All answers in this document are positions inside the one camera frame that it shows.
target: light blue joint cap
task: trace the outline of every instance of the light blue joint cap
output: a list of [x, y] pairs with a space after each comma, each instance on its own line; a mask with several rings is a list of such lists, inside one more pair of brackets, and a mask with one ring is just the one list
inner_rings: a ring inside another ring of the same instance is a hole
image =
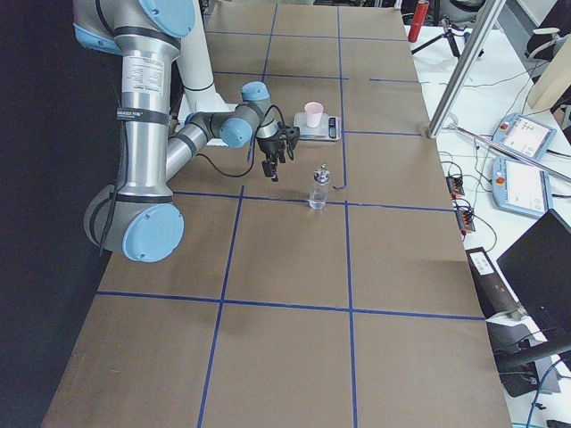
[[101, 37], [88, 29], [84, 29], [75, 22], [73, 23], [73, 27], [75, 28], [75, 38], [83, 47], [95, 49], [96, 51], [105, 52], [107, 54], [121, 55], [121, 50], [110, 38]]
[[239, 149], [252, 138], [252, 127], [244, 119], [227, 119], [220, 127], [220, 137], [230, 147]]
[[165, 34], [182, 38], [194, 26], [192, 0], [139, 0], [151, 22]]
[[123, 236], [123, 253], [134, 261], [152, 263], [169, 256], [182, 239], [185, 220], [174, 205], [162, 203], [139, 213]]
[[261, 82], [250, 82], [242, 86], [242, 99], [246, 103], [250, 101], [267, 100], [268, 98], [268, 88]]

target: digital scale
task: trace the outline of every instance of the digital scale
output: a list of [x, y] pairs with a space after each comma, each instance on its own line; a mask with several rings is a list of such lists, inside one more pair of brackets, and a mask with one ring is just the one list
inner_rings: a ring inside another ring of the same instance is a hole
[[294, 126], [300, 129], [300, 140], [337, 141], [341, 138], [341, 119], [325, 113], [315, 128], [307, 126], [305, 111], [295, 113]]
[[519, 113], [506, 116], [493, 134], [492, 140], [538, 161], [555, 138], [557, 130], [529, 119]]
[[553, 208], [549, 175], [506, 158], [497, 158], [493, 163], [492, 196], [501, 210], [534, 218]]

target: tripod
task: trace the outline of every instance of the tripod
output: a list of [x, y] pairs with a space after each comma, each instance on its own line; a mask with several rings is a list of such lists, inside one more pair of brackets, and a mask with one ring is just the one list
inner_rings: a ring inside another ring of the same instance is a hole
[[436, 43], [441, 38], [445, 38], [446, 40], [448, 40], [448, 45], [450, 46], [450, 49], [452, 50], [452, 55], [454, 55], [456, 58], [460, 57], [460, 50], [458, 49], [458, 45], [456, 45], [456, 39], [455, 39], [456, 36], [452, 32], [453, 29], [459, 29], [459, 28], [456, 27], [454, 24], [450, 24], [448, 22], [448, 20], [446, 20], [446, 19], [443, 19], [442, 23], [443, 23], [444, 33], [441, 34], [440, 36], [437, 36], [433, 39], [428, 40], [426, 43], [417, 47], [416, 49], [413, 49], [411, 51], [411, 53], [413, 55], [416, 52], [423, 50], [425, 47], [429, 47], [431, 44]]

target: metal rod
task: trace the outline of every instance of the metal rod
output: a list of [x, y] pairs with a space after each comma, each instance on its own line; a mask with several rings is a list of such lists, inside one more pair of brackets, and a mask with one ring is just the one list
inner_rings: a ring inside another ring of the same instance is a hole
[[470, 132], [470, 131], [468, 131], [464, 128], [458, 127], [456, 125], [450, 125], [448, 127], [448, 129], [455, 129], [456, 131], [460, 132], [461, 134], [464, 134], [466, 136], [471, 136], [472, 138], [475, 138], [476, 140], [478, 140], [484, 144], [488, 144], [490, 147], [492, 147], [494, 150], [497, 150], [498, 152], [507, 154], [508, 156], [515, 158], [518, 161], [522, 161], [522, 162], [526, 163], [527, 165], [531, 165], [533, 167], [539, 168], [542, 171], [547, 172], [550, 176], [558, 178], [561, 181], [565, 181], [566, 183], [571, 184], [571, 177], [564, 176], [563, 174], [557, 172], [556, 170], [548, 168], [548, 167], [542, 165], [541, 163], [536, 162], [533, 159], [526, 158], [526, 156], [522, 155], [520, 152], [516, 152], [515, 150], [513, 150], [512, 148], [510, 148], [506, 145], [502, 145], [502, 144], [496, 143], [495, 141], [488, 140], [487, 138], [479, 136], [478, 134], [474, 134], [473, 132]]
[[498, 356], [496, 357], [496, 366], [499, 372], [509, 372], [524, 364], [568, 350], [571, 350], [571, 337], [562, 336], [514, 354]]
[[472, 64], [480, 54], [485, 38], [493, 27], [496, 18], [501, 12], [501, 8], [506, 0], [490, 0], [484, 3], [482, 15], [476, 23], [476, 27], [468, 40], [468, 45], [464, 49], [462, 56], [452, 73], [450, 82], [444, 91], [443, 97], [436, 107], [434, 116], [428, 126], [427, 134], [430, 138], [435, 138], [443, 126], [444, 119], [448, 115], [454, 101], [458, 97], [460, 89], [472, 68]]

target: label sticker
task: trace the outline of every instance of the label sticker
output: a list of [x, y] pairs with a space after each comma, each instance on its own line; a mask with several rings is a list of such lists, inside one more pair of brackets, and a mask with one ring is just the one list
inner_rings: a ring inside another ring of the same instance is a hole
[[123, 92], [162, 96], [164, 62], [140, 56], [123, 57]]
[[482, 252], [472, 252], [470, 253], [470, 258], [474, 262], [474, 266], [476, 266], [480, 275], [493, 274], [493, 267]]

